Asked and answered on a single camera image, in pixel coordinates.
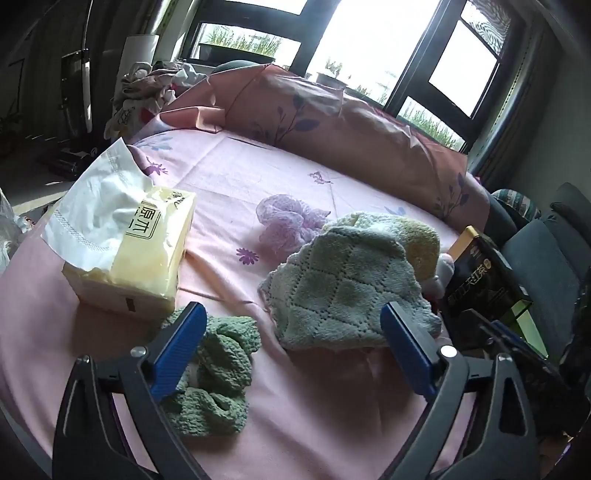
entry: window pane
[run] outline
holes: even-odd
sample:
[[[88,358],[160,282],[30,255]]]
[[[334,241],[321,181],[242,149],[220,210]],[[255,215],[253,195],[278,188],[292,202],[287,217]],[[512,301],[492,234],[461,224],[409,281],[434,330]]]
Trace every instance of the window pane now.
[[[299,15],[307,0],[229,0],[242,4],[260,5],[261,7],[275,8],[291,14]]]
[[[289,38],[276,37],[257,30],[226,25],[203,24],[193,51],[192,58],[199,58],[199,44],[207,43],[222,47],[251,51],[275,59],[273,63],[288,69],[300,48],[300,42]]]
[[[408,123],[413,124],[447,148],[460,151],[464,144],[464,139],[460,135],[410,97],[407,97],[398,117],[404,118]]]
[[[429,81],[472,116],[495,66],[496,57],[458,21]]]
[[[308,75],[328,86],[349,86],[384,105],[438,3],[342,0],[310,62]]]
[[[511,17],[495,0],[466,2],[462,18],[499,55],[509,31]]]

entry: yellow tissue package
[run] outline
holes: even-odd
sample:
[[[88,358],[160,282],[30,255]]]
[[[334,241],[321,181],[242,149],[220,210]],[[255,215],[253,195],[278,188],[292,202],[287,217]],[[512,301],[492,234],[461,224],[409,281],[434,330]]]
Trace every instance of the yellow tissue package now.
[[[153,187],[138,206],[108,271],[65,263],[63,274],[80,301],[142,320],[174,311],[178,266],[196,195]]]

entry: gift box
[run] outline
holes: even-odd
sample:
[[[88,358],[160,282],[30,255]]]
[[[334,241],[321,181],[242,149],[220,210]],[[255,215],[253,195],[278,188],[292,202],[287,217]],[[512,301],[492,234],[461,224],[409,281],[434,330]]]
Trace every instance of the gift box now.
[[[479,337],[476,326],[462,325],[459,320],[461,312],[474,309],[491,322],[500,320],[547,358],[544,342],[528,311],[531,298],[494,242],[468,226],[448,253],[455,270],[441,310],[454,345],[460,350],[476,349],[488,340]]]

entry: green towel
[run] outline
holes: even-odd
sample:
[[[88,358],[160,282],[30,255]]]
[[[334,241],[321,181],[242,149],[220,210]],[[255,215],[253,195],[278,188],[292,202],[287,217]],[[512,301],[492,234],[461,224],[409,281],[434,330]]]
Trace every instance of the green towel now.
[[[176,321],[183,309],[164,322]],[[239,433],[246,425],[245,388],[251,384],[250,356],[261,337],[250,317],[207,317],[207,329],[194,359],[198,388],[189,387],[187,367],[177,391],[161,405],[168,421],[182,435],[205,437]]]

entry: window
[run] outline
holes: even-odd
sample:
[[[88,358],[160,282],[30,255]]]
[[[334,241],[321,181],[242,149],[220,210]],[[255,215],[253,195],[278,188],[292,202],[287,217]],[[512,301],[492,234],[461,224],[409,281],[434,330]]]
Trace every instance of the window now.
[[[422,130],[430,138],[447,148],[460,151],[464,145],[464,139],[460,135],[410,97],[404,102],[398,117]]]
[[[183,44],[254,51],[468,151],[512,69],[508,0],[201,0]]]

